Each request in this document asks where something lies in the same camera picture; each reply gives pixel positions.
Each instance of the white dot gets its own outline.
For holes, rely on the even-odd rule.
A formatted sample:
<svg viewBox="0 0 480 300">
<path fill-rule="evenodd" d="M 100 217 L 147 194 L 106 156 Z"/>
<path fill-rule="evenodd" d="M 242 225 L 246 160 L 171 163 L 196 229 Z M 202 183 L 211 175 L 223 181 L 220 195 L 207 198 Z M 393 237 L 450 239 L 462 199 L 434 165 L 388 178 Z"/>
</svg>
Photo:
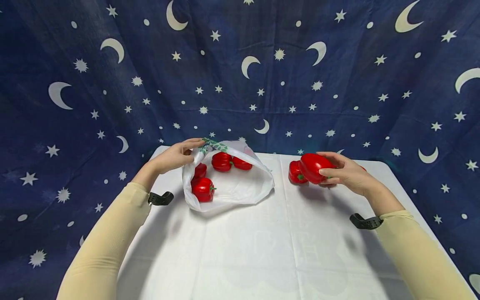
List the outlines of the white dot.
<svg viewBox="0 0 480 300">
<path fill-rule="evenodd" d="M 23 221 L 27 220 L 27 218 L 28 218 L 28 215 L 23 214 L 23 215 L 20 215 L 20 216 L 17 218 L 17 221 L 23 222 Z"/>
</svg>

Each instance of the white star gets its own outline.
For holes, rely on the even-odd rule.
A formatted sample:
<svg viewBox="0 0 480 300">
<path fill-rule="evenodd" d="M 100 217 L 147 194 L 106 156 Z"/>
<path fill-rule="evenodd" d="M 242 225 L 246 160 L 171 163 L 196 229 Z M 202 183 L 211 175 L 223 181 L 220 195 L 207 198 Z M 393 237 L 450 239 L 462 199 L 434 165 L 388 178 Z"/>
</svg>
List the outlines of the white star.
<svg viewBox="0 0 480 300">
<path fill-rule="evenodd" d="M 108 10 L 108 15 L 109 16 L 113 16 L 113 18 L 115 18 L 115 16 L 118 16 L 119 14 L 117 14 L 117 12 L 115 11 L 116 8 L 115 7 L 112 7 L 110 4 L 108 5 L 109 7 L 106 7 L 106 9 Z"/>
<path fill-rule="evenodd" d="M 475 169 L 478 168 L 477 167 L 477 162 L 476 161 L 471 161 L 470 159 L 468 160 L 468 163 L 466 163 L 467 165 L 467 170 L 472 170 L 475 172 Z"/>
<path fill-rule="evenodd" d="M 449 188 L 446 184 L 442 184 L 442 187 L 440 188 L 440 190 L 444 191 L 444 194 L 445 194 L 446 192 L 449 192 L 449 189 L 450 189 L 450 188 Z"/>
<path fill-rule="evenodd" d="M 324 85 L 323 82 L 317 81 L 317 82 L 313 83 L 312 90 L 313 91 L 320 91 L 320 89 L 322 88 L 323 85 Z"/>
<path fill-rule="evenodd" d="M 370 123 L 375 123 L 375 122 L 377 122 L 379 119 L 380 119 L 380 116 L 379 116 L 379 115 L 371 115 L 371 116 L 368 118 L 368 122 L 370 122 Z"/>
<path fill-rule="evenodd" d="M 278 50 L 275 51 L 274 56 L 276 60 L 282 60 L 285 57 L 285 52 L 282 49 L 278 48 Z"/>
<path fill-rule="evenodd" d="M 177 61 L 177 62 L 178 62 L 179 60 L 181 60 L 180 53 L 177 53 L 176 51 L 175 51 L 175 53 L 172 53 L 172 56 L 173 56 L 172 59 L 175 60 L 175 61 Z"/>
<path fill-rule="evenodd" d="M 95 207 L 95 212 L 99 213 L 102 210 L 103 206 L 102 203 L 97 203 Z"/>
<path fill-rule="evenodd" d="M 410 97 L 411 94 L 412 94 L 412 92 L 409 90 L 408 92 L 403 93 L 402 98 L 405 99 L 405 98 L 407 98 L 407 97 Z"/>
<path fill-rule="evenodd" d="M 327 131 L 327 132 L 325 133 L 325 135 L 328 136 L 328 137 L 332 137 L 332 136 L 335 135 L 335 130 L 332 130 L 332 129 L 331 129 L 331 130 Z"/>
<path fill-rule="evenodd" d="M 212 35 L 211 37 L 213 38 L 213 40 L 217 40 L 218 41 L 218 38 L 221 37 L 221 35 L 218 34 L 218 30 L 217 31 L 213 31 L 212 30 Z"/>
<path fill-rule="evenodd" d="M 447 30 L 447 33 L 442 36 L 443 39 L 441 40 L 441 42 L 447 41 L 447 43 L 450 43 L 450 39 L 456 37 L 455 32 L 456 30 L 454 32 L 450 32 L 450 30 Z"/>
<path fill-rule="evenodd" d="M 461 120 L 465 120 L 465 116 L 466 114 L 459 112 L 457 114 L 454 114 L 455 115 L 455 118 L 453 118 L 454 120 L 458 120 L 458 122 L 460 123 Z"/>
<path fill-rule="evenodd" d="M 60 149 L 56 148 L 55 145 L 53 145 L 53 147 L 47 146 L 47 149 L 48 151 L 46 151 L 45 154 L 50 154 L 50 158 L 54 155 L 58 156 L 57 152 L 60 151 Z"/>
<path fill-rule="evenodd" d="M 434 129 L 435 131 L 442 129 L 442 125 L 438 122 L 432 123 L 432 127 L 430 129 Z"/>
<path fill-rule="evenodd" d="M 105 131 L 101 131 L 101 130 L 98 131 L 98 133 L 97 133 L 97 134 L 98 134 L 98 138 L 103 140 L 103 138 L 105 137 L 104 133 L 105 133 Z"/>
<path fill-rule="evenodd" d="M 24 183 L 22 185 L 26 185 L 27 183 L 30 184 L 30 185 L 33 185 L 33 182 L 35 180 L 38 180 L 38 178 L 35 178 L 35 174 L 36 173 L 33 173 L 32 175 L 30 175 L 30 173 L 27 172 L 25 177 L 20 178 L 21 180 L 24 181 Z"/>
<path fill-rule="evenodd" d="M 91 112 L 91 114 L 92 114 L 92 118 L 93 118 L 93 119 L 96 120 L 96 119 L 98 118 L 98 111 L 93 110 L 93 112 Z"/>
<path fill-rule="evenodd" d="M 337 23 L 340 23 L 341 20 L 345 20 L 345 14 L 346 12 L 343 12 L 343 10 L 341 12 L 336 12 L 336 18 L 334 21 L 338 21 Z"/>
<path fill-rule="evenodd" d="M 398 148 L 393 148 L 392 149 L 392 154 L 395 155 L 395 156 L 400 156 L 402 154 L 402 151 L 400 151 L 400 149 L 398 149 Z"/>
<path fill-rule="evenodd" d="M 438 215 L 434 215 L 433 218 L 435 219 L 435 222 L 437 222 L 438 224 L 442 222 L 442 218 L 439 217 Z"/>
<path fill-rule="evenodd" d="M 385 95 L 385 94 L 382 94 L 382 95 L 381 95 L 380 97 L 378 97 L 378 98 L 380 99 L 380 100 L 378 100 L 378 102 L 380 102 L 380 101 L 385 102 L 385 100 L 388 99 L 388 94 L 386 94 L 386 95 Z"/>
<path fill-rule="evenodd" d="M 202 115 L 208 113 L 208 108 L 205 107 L 205 106 L 202 106 L 200 107 L 200 109 L 198 110 Z"/>
<path fill-rule="evenodd" d="M 382 54 L 382 56 L 380 57 L 377 57 L 377 61 L 374 62 L 377 64 L 377 66 L 379 66 L 381 63 L 385 63 L 385 59 L 387 59 L 388 57 L 384 57 L 384 55 Z"/>
</svg>

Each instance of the white crescent moon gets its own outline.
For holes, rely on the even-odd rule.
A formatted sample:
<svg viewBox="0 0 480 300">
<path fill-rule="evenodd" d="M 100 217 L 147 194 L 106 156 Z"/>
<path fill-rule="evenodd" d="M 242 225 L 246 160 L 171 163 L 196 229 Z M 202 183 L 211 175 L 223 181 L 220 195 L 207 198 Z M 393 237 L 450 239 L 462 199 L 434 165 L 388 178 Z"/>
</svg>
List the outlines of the white crescent moon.
<svg viewBox="0 0 480 300">
<path fill-rule="evenodd" d="M 314 65 L 321 62 L 322 59 L 324 58 L 325 53 L 327 52 L 327 45 L 324 42 L 316 42 L 311 44 L 310 47 L 307 48 L 307 50 L 310 50 L 310 49 L 315 49 L 318 51 L 318 58 L 317 58 L 317 61 L 312 65 L 313 67 Z"/>
<path fill-rule="evenodd" d="M 412 10 L 412 8 L 415 6 L 415 4 L 417 4 L 420 0 L 417 0 L 415 2 L 413 2 L 412 4 L 410 4 L 409 6 L 407 6 L 401 13 L 400 15 L 398 16 L 398 18 L 396 19 L 396 22 L 395 22 L 395 30 L 397 32 L 400 32 L 400 33 L 403 33 L 403 32 L 407 32 L 407 31 L 410 31 L 410 30 L 413 30 L 415 28 L 417 28 L 418 26 L 420 26 L 422 22 L 420 23 L 416 23 L 416 24 L 410 24 L 407 20 L 408 18 L 408 13 L 410 13 L 410 11 Z"/>
<path fill-rule="evenodd" d="M 61 90 L 66 86 L 71 85 L 60 81 L 54 82 L 48 87 L 48 95 L 50 96 L 50 99 L 52 99 L 53 103 L 55 103 L 59 108 L 73 109 L 66 105 L 61 98 Z"/>
<path fill-rule="evenodd" d="M 463 72 L 455 82 L 456 92 L 460 94 L 460 89 L 462 85 L 470 79 L 480 78 L 480 68 L 473 68 L 468 71 Z"/>
<path fill-rule="evenodd" d="M 431 164 L 438 158 L 438 147 L 435 147 L 435 151 L 433 152 L 432 155 L 423 155 L 423 153 L 419 149 L 419 157 L 420 160 L 426 164 Z"/>
<path fill-rule="evenodd" d="M 255 57 L 255 56 L 247 56 L 243 59 L 242 63 L 241 63 L 241 72 L 243 73 L 243 76 L 247 77 L 248 79 L 250 79 L 250 77 L 248 77 L 248 66 L 250 66 L 251 63 L 258 63 L 260 64 L 260 62 L 258 61 L 258 59 Z"/>
<path fill-rule="evenodd" d="M 118 137 L 119 139 L 121 139 L 121 141 L 123 142 L 123 147 L 122 147 L 122 149 L 120 150 L 119 153 L 124 153 L 124 152 L 127 151 L 127 149 L 128 149 L 128 142 L 127 142 L 127 140 L 125 140 L 125 138 L 124 138 L 123 136 L 121 136 L 121 135 L 118 135 L 117 137 Z"/>
<path fill-rule="evenodd" d="M 104 40 L 102 42 L 102 45 L 100 45 L 100 50 L 105 48 L 105 47 L 114 48 L 115 51 L 119 55 L 119 62 L 118 63 L 121 63 L 121 61 L 123 60 L 123 57 L 125 56 L 125 51 L 123 50 L 123 46 L 120 44 L 120 42 L 117 41 L 114 38 L 107 38 L 106 40 Z"/>
<path fill-rule="evenodd" d="M 175 19 L 173 16 L 173 11 L 172 11 L 172 6 L 173 6 L 173 0 L 170 1 L 170 3 L 167 5 L 167 22 L 172 27 L 173 30 L 183 30 L 185 27 L 187 27 L 188 22 L 185 23 L 180 23 Z"/>
<path fill-rule="evenodd" d="M 268 132 L 268 130 L 270 129 L 270 125 L 268 124 L 268 121 L 264 119 L 264 122 L 265 122 L 265 126 L 258 130 L 258 129 L 255 129 L 256 132 L 260 133 L 260 134 L 265 134 Z"/>
</svg>

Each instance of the black wrist strap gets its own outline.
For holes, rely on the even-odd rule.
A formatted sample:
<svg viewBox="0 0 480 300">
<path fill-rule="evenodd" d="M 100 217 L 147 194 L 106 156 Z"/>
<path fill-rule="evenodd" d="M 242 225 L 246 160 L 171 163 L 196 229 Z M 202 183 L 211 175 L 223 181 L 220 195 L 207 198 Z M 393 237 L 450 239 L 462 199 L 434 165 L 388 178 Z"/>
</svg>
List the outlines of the black wrist strap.
<svg viewBox="0 0 480 300">
<path fill-rule="evenodd" d="M 148 197 L 148 203 L 151 205 L 169 205 L 173 198 L 174 196 L 170 192 L 165 192 L 162 196 L 151 192 Z"/>
<path fill-rule="evenodd" d="M 372 230 L 379 227 L 384 221 L 377 216 L 365 220 L 360 214 L 353 214 L 350 216 L 350 222 L 358 229 Z"/>
</svg>

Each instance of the right hand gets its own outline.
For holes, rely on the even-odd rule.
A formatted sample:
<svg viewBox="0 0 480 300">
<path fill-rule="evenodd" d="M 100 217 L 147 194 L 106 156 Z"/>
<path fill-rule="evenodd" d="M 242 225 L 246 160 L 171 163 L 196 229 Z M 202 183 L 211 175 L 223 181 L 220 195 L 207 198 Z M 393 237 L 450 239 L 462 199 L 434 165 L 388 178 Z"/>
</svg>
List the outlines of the right hand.
<svg viewBox="0 0 480 300">
<path fill-rule="evenodd" d="M 352 192 L 367 197 L 373 190 L 382 187 L 382 184 L 362 169 L 356 162 L 335 152 L 317 152 L 327 158 L 336 169 L 321 169 L 319 173 L 329 178 L 320 183 L 322 186 L 343 184 Z"/>
</svg>

